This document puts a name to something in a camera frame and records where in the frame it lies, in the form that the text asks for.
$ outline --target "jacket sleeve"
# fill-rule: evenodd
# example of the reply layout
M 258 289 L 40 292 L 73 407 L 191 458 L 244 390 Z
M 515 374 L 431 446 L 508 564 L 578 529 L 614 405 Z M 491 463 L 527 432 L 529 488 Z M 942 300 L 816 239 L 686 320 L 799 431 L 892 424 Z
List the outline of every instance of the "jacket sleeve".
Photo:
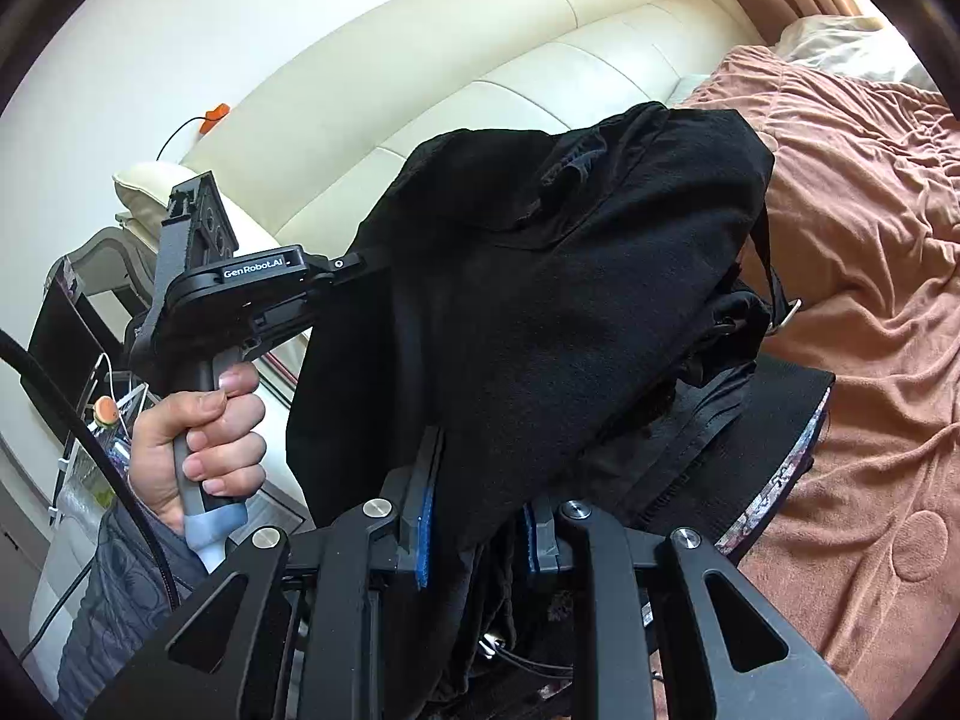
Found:
M 147 514 L 173 572 L 181 598 L 206 578 L 186 542 Z M 116 502 L 100 523 L 86 594 L 64 646 L 56 680 L 56 710 L 80 720 L 97 694 L 169 613 L 169 605 L 143 536 Z

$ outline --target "human hand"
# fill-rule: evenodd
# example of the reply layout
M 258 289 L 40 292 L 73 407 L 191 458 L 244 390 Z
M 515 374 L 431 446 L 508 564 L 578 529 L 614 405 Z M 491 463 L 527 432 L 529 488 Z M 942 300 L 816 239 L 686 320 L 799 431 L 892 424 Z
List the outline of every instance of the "human hand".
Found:
M 251 362 L 234 365 L 213 392 L 174 392 L 138 416 L 133 425 L 128 480 L 140 501 L 168 528 L 184 533 L 184 506 L 176 488 L 173 440 L 184 430 L 191 454 L 188 479 L 210 495 L 245 497 L 266 478 L 259 464 L 267 451 L 251 432 L 266 408 L 253 394 L 260 376 Z

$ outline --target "sofa backrest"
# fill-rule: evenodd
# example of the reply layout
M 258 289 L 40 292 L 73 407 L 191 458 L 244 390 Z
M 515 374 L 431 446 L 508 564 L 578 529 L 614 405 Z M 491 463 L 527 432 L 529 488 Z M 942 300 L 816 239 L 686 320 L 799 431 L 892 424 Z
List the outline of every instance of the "sofa backrest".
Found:
M 277 70 L 182 163 L 282 244 L 335 255 L 417 143 L 584 127 L 759 42 L 736 0 L 392 0 Z

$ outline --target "pink blanket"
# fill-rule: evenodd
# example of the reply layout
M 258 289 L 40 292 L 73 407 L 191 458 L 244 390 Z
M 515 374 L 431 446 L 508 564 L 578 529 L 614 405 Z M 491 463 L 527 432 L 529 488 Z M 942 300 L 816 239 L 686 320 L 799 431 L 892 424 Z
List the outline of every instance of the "pink blanket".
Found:
M 774 265 L 805 309 L 765 351 L 837 374 L 813 471 L 742 568 L 882 720 L 960 611 L 960 125 L 761 47 L 686 105 L 736 108 L 776 154 Z

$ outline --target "silver bolt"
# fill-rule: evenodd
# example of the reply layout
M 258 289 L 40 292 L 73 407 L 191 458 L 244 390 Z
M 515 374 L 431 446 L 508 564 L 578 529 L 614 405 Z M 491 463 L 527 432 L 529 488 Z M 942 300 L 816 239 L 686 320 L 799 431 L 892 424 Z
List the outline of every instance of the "silver bolt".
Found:
M 563 504 L 563 506 L 560 506 L 560 511 L 567 519 L 587 519 L 587 517 L 593 514 L 593 509 L 590 508 L 590 504 L 584 503 L 583 501 L 568 501 Z
M 280 531 L 277 528 L 260 528 L 253 534 L 253 546 L 257 549 L 270 549 L 280 543 Z
M 673 541 L 680 544 L 683 549 L 696 549 L 700 546 L 700 534 L 693 528 L 677 528 L 673 532 Z
M 393 510 L 394 505 L 386 498 L 371 498 L 363 504 L 363 513 L 367 517 L 373 517 L 373 519 L 387 517 L 387 514 L 390 514 Z

